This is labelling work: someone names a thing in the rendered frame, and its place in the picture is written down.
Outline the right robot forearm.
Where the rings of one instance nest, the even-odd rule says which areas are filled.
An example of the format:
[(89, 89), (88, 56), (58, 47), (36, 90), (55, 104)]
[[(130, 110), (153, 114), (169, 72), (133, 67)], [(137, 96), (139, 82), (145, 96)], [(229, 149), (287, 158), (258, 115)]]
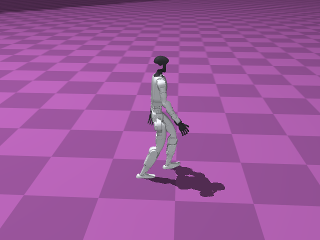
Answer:
[(164, 105), (166, 108), (166, 112), (169, 114), (171, 119), (175, 121), (177, 124), (180, 123), (181, 120), (178, 118), (178, 115), (175, 114), (175, 111), (173, 110), (171, 103), (169, 101), (166, 101)]

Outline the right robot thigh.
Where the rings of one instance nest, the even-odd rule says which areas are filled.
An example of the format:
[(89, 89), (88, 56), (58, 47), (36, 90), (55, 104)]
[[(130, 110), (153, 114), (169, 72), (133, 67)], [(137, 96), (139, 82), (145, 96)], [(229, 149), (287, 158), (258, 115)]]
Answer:
[(154, 130), (157, 131), (155, 135), (156, 146), (150, 147), (148, 153), (150, 154), (150, 151), (156, 150), (158, 155), (164, 147), (167, 136), (166, 124), (164, 121), (161, 121), (161, 118), (156, 118)]

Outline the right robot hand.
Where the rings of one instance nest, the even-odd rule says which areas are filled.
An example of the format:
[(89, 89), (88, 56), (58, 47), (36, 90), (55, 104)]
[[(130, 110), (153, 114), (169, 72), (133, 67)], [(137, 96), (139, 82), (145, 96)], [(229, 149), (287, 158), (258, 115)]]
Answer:
[[(179, 118), (180, 119), (180, 118)], [(180, 123), (176, 123), (174, 121), (174, 123), (178, 126), (179, 130), (181, 131), (182, 136), (188, 134), (189, 130), (187, 129), (187, 127), (189, 128), (189, 126), (187, 124), (182, 123), (182, 121), (180, 120)], [(184, 131), (185, 130), (185, 131)], [(187, 130), (187, 131), (186, 131)], [(182, 132), (183, 131), (183, 132)], [(186, 132), (186, 133), (185, 133)], [(184, 133), (184, 134), (183, 134)]]

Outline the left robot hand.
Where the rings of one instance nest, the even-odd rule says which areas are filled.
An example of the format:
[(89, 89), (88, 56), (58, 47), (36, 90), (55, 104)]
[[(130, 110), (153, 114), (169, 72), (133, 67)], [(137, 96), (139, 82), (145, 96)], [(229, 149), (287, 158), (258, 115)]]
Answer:
[[(150, 109), (151, 109), (151, 108), (150, 108)], [(148, 122), (147, 122), (147, 123), (149, 123), (149, 121), (150, 121), (149, 124), (151, 124), (151, 122), (152, 122), (152, 111), (150, 111), (150, 112), (151, 112), (151, 113), (150, 113), (150, 115), (149, 115), (149, 119), (148, 119)], [(152, 122), (151, 125), (154, 125), (153, 122)]]

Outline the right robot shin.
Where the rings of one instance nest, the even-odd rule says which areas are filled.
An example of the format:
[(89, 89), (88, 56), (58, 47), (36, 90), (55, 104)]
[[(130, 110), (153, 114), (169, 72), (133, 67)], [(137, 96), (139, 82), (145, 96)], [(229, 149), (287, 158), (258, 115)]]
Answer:
[(148, 172), (148, 170), (153, 166), (159, 155), (160, 153), (158, 154), (156, 150), (151, 150), (150, 153), (147, 154), (140, 176), (144, 176)]

